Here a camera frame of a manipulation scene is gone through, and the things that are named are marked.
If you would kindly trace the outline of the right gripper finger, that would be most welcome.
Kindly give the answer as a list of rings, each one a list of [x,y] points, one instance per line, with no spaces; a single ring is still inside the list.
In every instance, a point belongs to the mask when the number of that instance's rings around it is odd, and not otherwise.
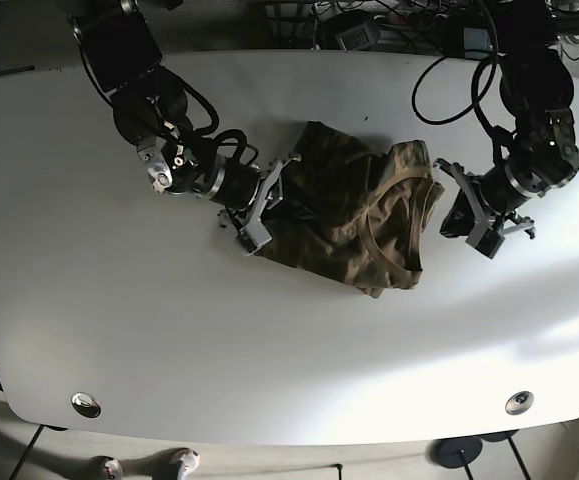
[[[277,163],[285,168],[291,163],[299,163],[302,161],[302,156],[298,152],[290,152],[287,155],[277,159]]]
[[[239,230],[239,238],[248,255],[257,253],[272,240],[271,234],[260,222],[242,226]]]

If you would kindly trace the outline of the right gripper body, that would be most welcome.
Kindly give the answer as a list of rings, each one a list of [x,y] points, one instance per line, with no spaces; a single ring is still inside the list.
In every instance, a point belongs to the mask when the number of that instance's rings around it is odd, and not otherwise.
[[[252,222],[263,224],[262,215],[266,211],[274,209],[283,201],[282,170],[283,168],[275,159],[268,173],[259,182],[253,200],[245,208],[245,216],[238,218],[235,214],[231,215],[227,208],[224,208],[218,214],[219,227],[233,233],[240,240],[239,230],[242,226]]]

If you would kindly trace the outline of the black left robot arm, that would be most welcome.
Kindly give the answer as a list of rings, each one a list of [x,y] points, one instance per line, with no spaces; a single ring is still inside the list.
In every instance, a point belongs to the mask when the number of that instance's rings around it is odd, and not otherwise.
[[[446,238],[465,238],[493,258],[507,235],[535,235],[534,222],[518,214],[529,200],[566,186],[579,172],[571,104],[573,79],[554,48],[556,32],[542,1],[513,1],[491,13],[493,52],[477,65],[470,87],[478,95],[486,67],[499,67],[500,98],[515,119],[514,131],[492,125],[481,107],[476,117],[491,139],[493,166],[483,175],[437,159],[459,193],[441,225]]]

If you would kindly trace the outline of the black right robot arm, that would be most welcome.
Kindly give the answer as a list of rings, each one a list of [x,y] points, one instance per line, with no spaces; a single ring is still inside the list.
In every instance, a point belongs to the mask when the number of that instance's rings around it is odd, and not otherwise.
[[[297,153],[260,170],[239,129],[220,131],[214,106],[162,64],[162,53],[135,1],[61,1],[85,73],[111,107],[157,193],[193,194],[221,206],[220,225],[254,254],[272,239],[273,220],[314,213],[285,170]]]

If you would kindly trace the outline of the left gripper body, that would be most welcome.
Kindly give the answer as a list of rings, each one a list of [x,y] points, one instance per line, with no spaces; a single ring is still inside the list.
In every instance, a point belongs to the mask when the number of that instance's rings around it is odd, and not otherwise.
[[[517,210],[537,195],[514,177],[509,167],[492,167],[483,175],[465,171],[464,177],[453,178],[468,198],[474,212],[475,225],[500,228],[505,236],[522,232],[535,238],[535,222]]]

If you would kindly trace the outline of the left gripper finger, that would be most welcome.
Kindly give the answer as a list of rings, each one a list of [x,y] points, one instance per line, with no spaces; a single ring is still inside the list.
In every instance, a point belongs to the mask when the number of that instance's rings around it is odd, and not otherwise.
[[[493,259],[505,241],[500,228],[476,224],[467,236],[466,243],[489,259]]]
[[[452,178],[464,177],[464,167],[457,162],[449,162],[444,158],[437,158],[433,166]]]

